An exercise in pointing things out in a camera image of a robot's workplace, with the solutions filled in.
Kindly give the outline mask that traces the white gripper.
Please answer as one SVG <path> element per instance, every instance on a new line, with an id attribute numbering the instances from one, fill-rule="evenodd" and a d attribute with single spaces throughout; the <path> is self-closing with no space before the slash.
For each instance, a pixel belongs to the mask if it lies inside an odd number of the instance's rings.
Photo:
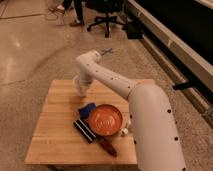
<path id="1" fill-rule="evenodd" d="M 79 86 L 80 86 L 80 91 L 78 92 L 79 97 L 86 97 L 86 91 L 89 89 L 90 85 L 93 82 L 92 77 L 80 77 L 78 76 L 79 79 Z"/>

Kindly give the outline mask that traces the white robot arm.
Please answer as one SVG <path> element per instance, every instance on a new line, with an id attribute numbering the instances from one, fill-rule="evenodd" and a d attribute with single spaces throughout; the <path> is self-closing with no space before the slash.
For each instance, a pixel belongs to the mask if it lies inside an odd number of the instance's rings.
<path id="1" fill-rule="evenodd" d="M 140 171 L 187 171 L 168 96 L 155 83 L 139 83 L 100 65 L 102 56 L 91 50 L 76 58 L 81 96 L 94 79 L 129 103 L 132 132 Z"/>

